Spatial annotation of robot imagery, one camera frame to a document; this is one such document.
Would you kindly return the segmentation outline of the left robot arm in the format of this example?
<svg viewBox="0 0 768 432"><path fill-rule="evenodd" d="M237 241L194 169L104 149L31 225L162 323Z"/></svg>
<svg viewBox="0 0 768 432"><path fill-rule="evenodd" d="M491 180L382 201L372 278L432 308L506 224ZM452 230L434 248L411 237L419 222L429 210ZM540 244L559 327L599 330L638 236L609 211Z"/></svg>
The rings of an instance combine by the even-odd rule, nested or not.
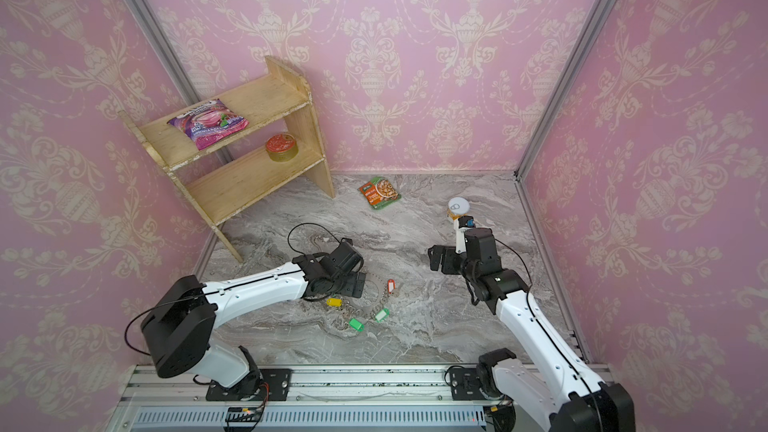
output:
<svg viewBox="0 0 768 432"><path fill-rule="evenodd" d="M213 336L224 324L258 309L289 301L316 302L333 295L359 298L364 258L349 239L330 252L301 253L268 271L223 281L178 279L157 305L139 313L140 331L156 375L184 374L210 380L209 401L268 401L271 385L244 346Z"/></svg>

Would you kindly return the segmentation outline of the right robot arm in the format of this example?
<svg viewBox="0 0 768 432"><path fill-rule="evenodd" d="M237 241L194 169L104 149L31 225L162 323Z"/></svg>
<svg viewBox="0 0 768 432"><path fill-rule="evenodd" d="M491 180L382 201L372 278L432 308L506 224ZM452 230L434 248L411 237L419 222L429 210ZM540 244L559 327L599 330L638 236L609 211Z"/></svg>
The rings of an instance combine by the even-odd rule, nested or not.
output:
<svg viewBox="0 0 768 432"><path fill-rule="evenodd" d="M634 431L635 406L619 383L607 383L555 330L532 288L503 266L489 228L460 227L453 246L427 251L430 268L464 278L473 304L484 303L523 346L536 366L529 372L509 350L478 359L484 393L505 396L545 431Z"/></svg>

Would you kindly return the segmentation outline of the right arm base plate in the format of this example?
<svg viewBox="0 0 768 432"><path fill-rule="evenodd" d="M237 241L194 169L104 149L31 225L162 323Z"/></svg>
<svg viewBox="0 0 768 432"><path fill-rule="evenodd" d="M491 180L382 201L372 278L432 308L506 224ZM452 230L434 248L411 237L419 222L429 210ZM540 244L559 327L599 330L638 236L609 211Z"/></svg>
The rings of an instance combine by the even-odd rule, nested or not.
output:
<svg viewBox="0 0 768 432"><path fill-rule="evenodd" d="M493 384L490 370L480 364L475 367L449 366L444 374L454 401L491 400L500 397Z"/></svg>

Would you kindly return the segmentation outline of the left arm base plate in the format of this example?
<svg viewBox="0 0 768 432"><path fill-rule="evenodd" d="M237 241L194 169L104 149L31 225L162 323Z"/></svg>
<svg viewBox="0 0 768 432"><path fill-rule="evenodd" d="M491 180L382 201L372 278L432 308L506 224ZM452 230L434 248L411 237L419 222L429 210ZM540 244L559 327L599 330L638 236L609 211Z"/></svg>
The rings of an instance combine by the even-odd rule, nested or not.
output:
<svg viewBox="0 0 768 432"><path fill-rule="evenodd" d="M293 370L290 368L260 369L249 373L241 382L225 388L214 382L208 387L205 399L209 402L285 402L291 387Z"/></svg>

